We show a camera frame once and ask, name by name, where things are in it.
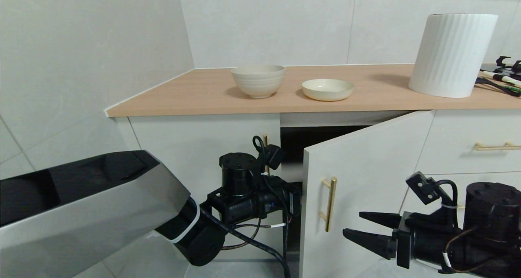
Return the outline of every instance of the drawer handle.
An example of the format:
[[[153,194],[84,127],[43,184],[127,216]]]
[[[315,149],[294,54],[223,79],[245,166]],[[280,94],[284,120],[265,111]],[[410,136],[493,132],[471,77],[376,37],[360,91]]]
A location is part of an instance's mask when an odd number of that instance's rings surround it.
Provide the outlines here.
[[[264,146],[267,147],[268,146],[268,135],[263,135],[262,139],[263,139],[263,142],[264,142]],[[264,172],[268,173],[268,176],[269,176],[269,167],[268,167],[268,165],[266,165],[264,167]]]
[[[333,204],[335,204],[335,193],[337,192],[337,178],[332,177],[331,183],[327,180],[322,179],[322,184],[329,189],[329,199],[327,202],[327,215],[320,211],[319,215],[324,221],[326,221],[326,232],[329,232],[331,228],[331,218],[333,217]]]
[[[476,151],[502,151],[502,150],[521,150],[521,146],[514,146],[511,142],[506,142],[505,146],[483,146],[482,143],[477,142],[476,146],[474,146],[474,150]]]

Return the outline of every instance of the white bowl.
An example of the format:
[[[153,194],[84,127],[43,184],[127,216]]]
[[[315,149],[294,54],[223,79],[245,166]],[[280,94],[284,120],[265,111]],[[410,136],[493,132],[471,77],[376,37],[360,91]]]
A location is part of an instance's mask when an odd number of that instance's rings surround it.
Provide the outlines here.
[[[279,89],[286,68],[280,65],[250,65],[231,70],[237,87],[252,98],[268,98]]]
[[[312,79],[302,83],[302,91],[311,99],[339,101],[349,97],[355,85],[339,79]]]

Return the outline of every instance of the white ribbed vase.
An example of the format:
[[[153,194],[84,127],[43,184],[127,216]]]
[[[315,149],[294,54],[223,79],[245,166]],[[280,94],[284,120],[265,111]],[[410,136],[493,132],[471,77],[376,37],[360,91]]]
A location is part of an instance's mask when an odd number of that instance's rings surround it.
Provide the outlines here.
[[[409,88],[433,96],[470,96],[496,22],[497,15],[430,15]]]

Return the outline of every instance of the white cable tie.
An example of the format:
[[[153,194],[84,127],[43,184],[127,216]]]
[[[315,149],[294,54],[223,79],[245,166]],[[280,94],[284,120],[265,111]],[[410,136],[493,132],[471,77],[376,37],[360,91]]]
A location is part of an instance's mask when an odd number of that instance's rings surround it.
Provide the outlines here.
[[[190,223],[190,225],[178,237],[175,237],[175,239],[170,240],[171,243],[178,243],[179,241],[181,241],[181,239],[183,239],[186,236],[186,234],[188,234],[188,232],[192,230],[192,228],[195,226],[195,223],[199,221],[199,217],[201,216],[201,208],[199,208],[199,204],[196,200],[192,200],[194,201],[195,206],[197,207],[197,213],[195,213],[195,218],[192,221],[192,223]]]
[[[456,204],[455,206],[449,206],[449,205],[446,205],[446,204],[441,204],[441,206],[444,206],[445,208],[449,208],[449,209],[457,209],[459,207],[458,204]]]
[[[286,226],[286,223],[280,223],[280,224],[270,225],[269,227],[270,227],[270,228],[277,228],[277,227],[282,227],[282,226]]]
[[[443,260],[445,260],[445,264],[446,264],[448,267],[452,267],[451,262],[450,262],[450,260],[449,260],[449,254],[448,254],[448,252],[444,252],[444,253],[443,253]]]

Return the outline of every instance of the countertop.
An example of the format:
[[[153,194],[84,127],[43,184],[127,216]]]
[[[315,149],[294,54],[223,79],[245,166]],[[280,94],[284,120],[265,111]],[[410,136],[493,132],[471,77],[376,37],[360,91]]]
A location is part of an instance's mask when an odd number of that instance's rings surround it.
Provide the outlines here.
[[[291,66],[279,91],[252,99],[235,85],[229,68],[192,70],[107,110],[109,117],[246,113],[406,111],[431,109],[521,109],[521,99],[489,87],[475,87],[468,98],[428,96],[407,85],[413,64]],[[346,100],[307,98],[301,83],[343,79],[355,89]]]

